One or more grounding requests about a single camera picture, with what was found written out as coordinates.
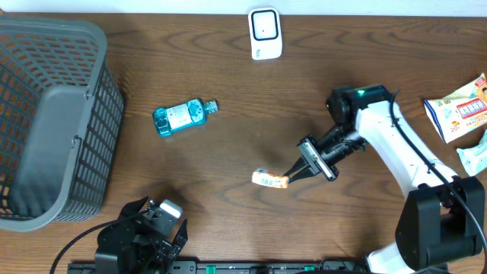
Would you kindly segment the small orange box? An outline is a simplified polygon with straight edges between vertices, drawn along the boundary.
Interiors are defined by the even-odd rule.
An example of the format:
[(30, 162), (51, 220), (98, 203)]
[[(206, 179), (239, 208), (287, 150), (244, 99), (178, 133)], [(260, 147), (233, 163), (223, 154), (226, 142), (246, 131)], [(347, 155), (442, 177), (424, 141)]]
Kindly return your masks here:
[(286, 189), (289, 184), (289, 176), (274, 174), (267, 169), (258, 168), (253, 172), (251, 182), (260, 186)]

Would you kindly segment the orange snack bag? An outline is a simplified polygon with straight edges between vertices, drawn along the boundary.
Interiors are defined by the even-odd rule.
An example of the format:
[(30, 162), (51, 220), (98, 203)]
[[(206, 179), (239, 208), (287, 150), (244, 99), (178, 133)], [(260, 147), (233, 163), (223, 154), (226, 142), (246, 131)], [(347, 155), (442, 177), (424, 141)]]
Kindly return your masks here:
[(426, 114), (445, 144), (486, 124), (486, 76), (441, 99), (423, 101)]

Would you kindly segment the teal mouthwash bottle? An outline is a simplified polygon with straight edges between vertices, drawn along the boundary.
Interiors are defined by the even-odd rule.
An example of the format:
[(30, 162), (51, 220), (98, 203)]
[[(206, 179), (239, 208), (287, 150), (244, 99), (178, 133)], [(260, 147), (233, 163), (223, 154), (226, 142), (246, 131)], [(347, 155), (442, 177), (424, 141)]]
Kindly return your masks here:
[(152, 118), (157, 134), (167, 137), (182, 129), (205, 124), (207, 116), (218, 111), (216, 100), (203, 102), (196, 98), (173, 107), (156, 109)]

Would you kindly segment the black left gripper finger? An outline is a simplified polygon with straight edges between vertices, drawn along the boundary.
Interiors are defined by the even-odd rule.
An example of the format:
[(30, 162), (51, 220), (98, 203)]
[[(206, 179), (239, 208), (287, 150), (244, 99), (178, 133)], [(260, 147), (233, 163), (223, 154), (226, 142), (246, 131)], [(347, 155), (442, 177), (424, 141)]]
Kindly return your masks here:
[(148, 201), (148, 197), (138, 199), (133, 202), (128, 202), (122, 208), (119, 213), (119, 220), (144, 220), (146, 210), (144, 210), (144, 205)]
[(187, 220), (185, 219), (180, 226), (178, 232), (176, 233), (173, 242), (172, 242), (172, 249), (169, 252), (169, 257), (171, 259), (176, 259), (179, 255), (181, 250), (184, 248), (185, 244), (187, 243), (189, 237), (187, 232)]

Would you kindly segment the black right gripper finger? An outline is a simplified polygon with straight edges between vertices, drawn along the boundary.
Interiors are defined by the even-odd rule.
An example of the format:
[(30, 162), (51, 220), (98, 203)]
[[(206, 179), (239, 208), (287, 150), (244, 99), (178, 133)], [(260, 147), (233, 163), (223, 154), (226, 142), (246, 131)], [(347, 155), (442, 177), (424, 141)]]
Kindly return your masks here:
[(321, 171), (315, 171), (311, 167), (303, 168), (302, 170), (298, 171), (296, 174), (290, 176), (289, 183), (293, 183), (297, 180), (303, 180), (309, 177), (315, 177), (316, 175), (320, 174)]
[(296, 174), (298, 171), (306, 167), (309, 167), (307, 161), (304, 158), (299, 158), (291, 167), (291, 169), (284, 173), (284, 175), (290, 178), (290, 176)]

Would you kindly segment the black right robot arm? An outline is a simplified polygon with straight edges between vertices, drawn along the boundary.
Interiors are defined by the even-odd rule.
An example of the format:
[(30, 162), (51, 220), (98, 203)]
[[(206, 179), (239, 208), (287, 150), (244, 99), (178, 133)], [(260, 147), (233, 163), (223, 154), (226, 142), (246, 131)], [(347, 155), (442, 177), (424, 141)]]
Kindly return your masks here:
[(439, 160), (402, 115), (383, 85), (336, 88), (326, 100), (335, 123), (316, 140), (298, 143), (301, 156), (286, 172), (293, 183), (322, 174), (339, 176), (336, 164), (370, 145), (397, 181), (406, 202), (393, 243), (367, 255), (371, 273), (446, 270), (448, 263), (486, 252), (485, 189), (459, 177)]

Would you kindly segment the teal wet wipes pack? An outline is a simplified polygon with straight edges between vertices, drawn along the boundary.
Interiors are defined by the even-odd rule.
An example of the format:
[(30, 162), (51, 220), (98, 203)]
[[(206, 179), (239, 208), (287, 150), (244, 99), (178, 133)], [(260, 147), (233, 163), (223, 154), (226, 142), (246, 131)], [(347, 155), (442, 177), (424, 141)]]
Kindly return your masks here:
[(486, 169), (486, 132), (477, 146), (472, 148), (458, 148), (460, 162), (464, 170), (470, 177), (476, 176), (478, 173)]

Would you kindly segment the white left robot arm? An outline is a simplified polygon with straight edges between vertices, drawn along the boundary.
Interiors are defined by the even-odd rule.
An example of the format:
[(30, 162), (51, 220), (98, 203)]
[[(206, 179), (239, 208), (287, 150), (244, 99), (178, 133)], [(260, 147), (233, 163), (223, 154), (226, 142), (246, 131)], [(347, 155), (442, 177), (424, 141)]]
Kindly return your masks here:
[(169, 238), (182, 214), (168, 199), (125, 204), (115, 223), (98, 234), (95, 272), (167, 273), (188, 241), (187, 221)]

